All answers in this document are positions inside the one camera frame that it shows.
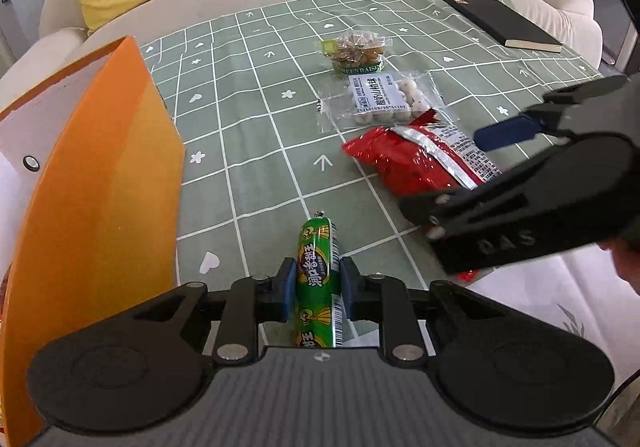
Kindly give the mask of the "person right hand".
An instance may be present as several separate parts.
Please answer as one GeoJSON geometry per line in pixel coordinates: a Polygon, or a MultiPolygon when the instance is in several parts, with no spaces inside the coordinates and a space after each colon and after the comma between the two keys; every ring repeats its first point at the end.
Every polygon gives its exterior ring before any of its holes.
{"type": "Polygon", "coordinates": [[[640,294],[639,252],[631,250],[623,239],[601,241],[598,243],[598,247],[611,253],[617,276],[625,280],[635,293],[640,294]]]}

